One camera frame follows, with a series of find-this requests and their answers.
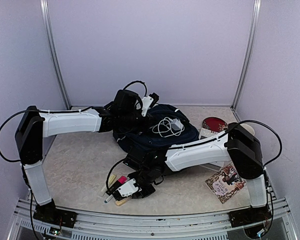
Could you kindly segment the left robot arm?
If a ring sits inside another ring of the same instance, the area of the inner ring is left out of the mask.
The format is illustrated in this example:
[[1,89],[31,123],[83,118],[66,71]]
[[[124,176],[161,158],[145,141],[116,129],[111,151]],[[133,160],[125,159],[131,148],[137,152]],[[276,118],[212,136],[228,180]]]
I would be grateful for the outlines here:
[[23,179],[28,186],[32,205],[32,220],[59,227],[73,228],[77,213],[56,207],[49,190],[43,163],[58,135],[72,133],[105,133],[120,128],[134,130],[144,126],[149,119],[148,110],[155,104],[155,97],[121,89],[113,101],[105,106],[89,106],[76,110],[42,110],[35,105],[19,111],[0,126],[0,131],[14,117],[22,118],[14,139]]

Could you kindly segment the orange pastel highlighter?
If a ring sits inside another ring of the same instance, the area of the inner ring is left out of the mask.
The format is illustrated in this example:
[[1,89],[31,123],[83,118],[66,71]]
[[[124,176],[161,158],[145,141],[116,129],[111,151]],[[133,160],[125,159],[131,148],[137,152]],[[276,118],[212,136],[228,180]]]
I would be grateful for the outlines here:
[[129,201],[130,199],[131,199],[131,197],[126,197],[126,198],[124,198],[122,200],[116,200],[115,201],[115,205],[118,206],[118,207],[120,207],[123,204],[125,204],[127,201]]

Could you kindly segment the pink black highlighter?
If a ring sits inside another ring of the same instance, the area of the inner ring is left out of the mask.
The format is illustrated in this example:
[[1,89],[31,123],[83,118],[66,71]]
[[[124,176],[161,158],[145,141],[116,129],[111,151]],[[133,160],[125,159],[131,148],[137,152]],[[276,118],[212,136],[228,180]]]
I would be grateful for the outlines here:
[[116,180],[109,189],[105,192],[108,196],[112,195],[119,187],[121,187],[125,182],[127,181],[127,178],[125,176],[121,176],[118,180]]

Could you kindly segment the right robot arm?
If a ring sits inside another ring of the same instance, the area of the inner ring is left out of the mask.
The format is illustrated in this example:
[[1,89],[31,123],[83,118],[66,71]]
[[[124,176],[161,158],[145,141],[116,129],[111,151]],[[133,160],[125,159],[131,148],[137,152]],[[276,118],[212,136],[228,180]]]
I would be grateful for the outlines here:
[[212,162],[231,161],[239,177],[246,182],[250,207],[230,212],[233,227],[273,219],[268,204],[269,180],[263,163],[260,141],[241,122],[230,123],[227,130],[214,136],[184,144],[157,147],[152,151],[131,150],[124,159],[135,170],[120,187],[119,196],[145,198],[151,195],[156,179],[166,171],[179,172]]

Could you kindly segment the navy blue backpack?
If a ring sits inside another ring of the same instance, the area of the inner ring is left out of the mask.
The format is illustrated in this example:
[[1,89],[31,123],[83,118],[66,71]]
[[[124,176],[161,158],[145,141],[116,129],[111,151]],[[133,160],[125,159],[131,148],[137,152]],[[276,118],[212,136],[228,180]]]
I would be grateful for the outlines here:
[[199,131],[177,107],[157,104],[147,113],[150,115],[149,123],[123,126],[112,134],[120,148],[128,153],[123,163],[135,171],[151,165],[147,162],[150,154],[199,139]]

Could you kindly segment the white charger with cable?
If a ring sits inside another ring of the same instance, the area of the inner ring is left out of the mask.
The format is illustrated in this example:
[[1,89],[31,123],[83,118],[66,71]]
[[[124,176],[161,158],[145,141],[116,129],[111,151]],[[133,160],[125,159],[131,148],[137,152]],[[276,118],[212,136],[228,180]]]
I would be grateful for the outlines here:
[[178,137],[185,130],[184,125],[177,118],[165,117],[152,127],[151,131],[161,138]]

